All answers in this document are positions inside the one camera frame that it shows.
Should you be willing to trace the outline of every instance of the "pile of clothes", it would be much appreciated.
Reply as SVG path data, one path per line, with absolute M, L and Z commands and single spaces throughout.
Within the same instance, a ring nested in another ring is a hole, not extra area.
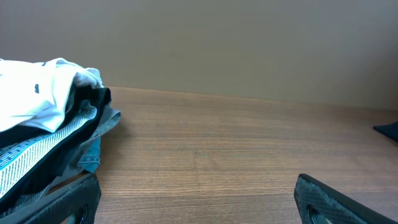
M 63 58 L 0 60 L 0 218 L 100 164 L 100 137 L 120 111 L 100 72 Z

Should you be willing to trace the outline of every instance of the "gray wall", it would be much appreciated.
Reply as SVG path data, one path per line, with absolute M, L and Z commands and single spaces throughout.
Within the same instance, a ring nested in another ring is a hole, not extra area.
M 398 109 L 397 0 L 0 0 L 0 57 L 105 84 Z

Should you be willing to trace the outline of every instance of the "brown tabletop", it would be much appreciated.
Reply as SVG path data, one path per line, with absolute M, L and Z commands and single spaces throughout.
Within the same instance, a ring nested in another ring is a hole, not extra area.
M 111 88 L 96 223 L 300 223 L 306 173 L 398 221 L 397 111 Z

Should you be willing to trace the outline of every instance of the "wooden table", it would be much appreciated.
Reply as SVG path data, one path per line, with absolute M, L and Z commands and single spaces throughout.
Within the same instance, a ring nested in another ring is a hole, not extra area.
M 398 220 L 397 111 L 111 88 L 96 223 L 300 223 L 307 173 Z

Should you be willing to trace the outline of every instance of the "black cloth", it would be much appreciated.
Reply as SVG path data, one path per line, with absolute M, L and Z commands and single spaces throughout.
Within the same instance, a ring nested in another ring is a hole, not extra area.
M 96 107 L 96 116 L 53 147 L 13 188 L 0 198 L 0 213 L 12 207 L 21 195 L 38 193 L 48 186 L 56 176 L 62 175 L 79 145 L 94 133 L 105 106 L 111 101 L 111 91 L 108 88 L 100 88 L 90 92 L 90 105 Z
M 373 126 L 373 129 L 395 141 L 398 141 L 398 121 L 392 124 Z
M 65 108 L 65 119 L 58 129 L 65 127 L 79 113 L 80 103 L 83 100 L 90 99 L 90 95 L 91 87 L 84 86 L 77 88 L 75 85 L 72 85 L 67 101 L 67 108 Z M 0 133 L 0 149 L 44 134 L 50 134 L 50 132 L 23 125 L 14 126 Z

